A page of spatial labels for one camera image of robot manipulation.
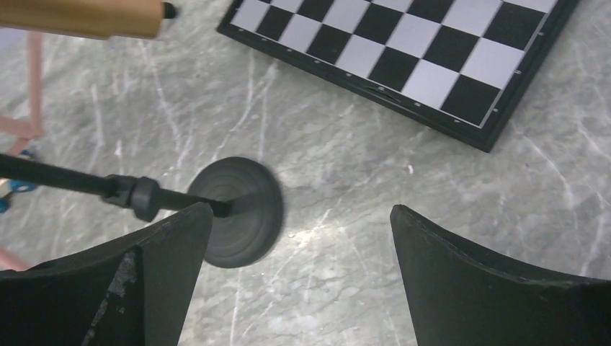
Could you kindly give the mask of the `black microphone stand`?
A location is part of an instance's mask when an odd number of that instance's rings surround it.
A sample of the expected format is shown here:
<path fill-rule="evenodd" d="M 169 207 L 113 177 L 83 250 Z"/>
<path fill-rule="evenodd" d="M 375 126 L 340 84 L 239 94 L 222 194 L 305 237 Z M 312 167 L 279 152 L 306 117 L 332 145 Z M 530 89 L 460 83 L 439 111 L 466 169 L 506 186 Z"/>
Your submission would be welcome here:
<path fill-rule="evenodd" d="M 186 193 L 166 190 L 148 177 L 99 177 L 6 154 L 1 155 L 1 177 L 97 195 L 147 222 L 160 210 L 207 204 L 213 222 L 205 261 L 222 268 L 244 267 L 263 258 L 277 241 L 285 218 L 276 176 L 258 161 L 240 156 L 205 167 Z"/>

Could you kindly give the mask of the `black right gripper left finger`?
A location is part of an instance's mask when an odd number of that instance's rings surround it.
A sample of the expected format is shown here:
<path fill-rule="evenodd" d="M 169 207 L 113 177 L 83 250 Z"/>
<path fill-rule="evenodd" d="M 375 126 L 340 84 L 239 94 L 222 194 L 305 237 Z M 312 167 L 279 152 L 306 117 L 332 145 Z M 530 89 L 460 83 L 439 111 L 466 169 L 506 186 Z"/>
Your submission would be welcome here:
<path fill-rule="evenodd" d="M 1 272 L 3 345 L 176 345 L 213 213 L 162 221 L 25 271 Z"/>

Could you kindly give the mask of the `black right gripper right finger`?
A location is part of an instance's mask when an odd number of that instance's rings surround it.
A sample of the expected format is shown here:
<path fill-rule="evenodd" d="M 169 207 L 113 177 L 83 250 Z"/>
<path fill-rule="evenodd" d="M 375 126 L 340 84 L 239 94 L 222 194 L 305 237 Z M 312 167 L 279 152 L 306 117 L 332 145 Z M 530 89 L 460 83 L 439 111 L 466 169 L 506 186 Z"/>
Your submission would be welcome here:
<path fill-rule="evenodd" d="M 513 259 L 405 205 L 390 215 L 419 345 L 608 345 L 610 282 Z"/>

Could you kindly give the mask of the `gold microphone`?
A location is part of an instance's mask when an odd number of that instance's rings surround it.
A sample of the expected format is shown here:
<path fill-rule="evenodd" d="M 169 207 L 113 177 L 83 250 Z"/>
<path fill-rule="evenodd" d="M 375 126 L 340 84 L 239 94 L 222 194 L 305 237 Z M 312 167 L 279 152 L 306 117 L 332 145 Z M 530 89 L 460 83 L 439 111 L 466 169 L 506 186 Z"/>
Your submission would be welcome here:
<path fill-rule="evenodd" d="M 2 0 L 1 27 L 106 40 L 154 39 L 180 9 L 157 0 Z"/>

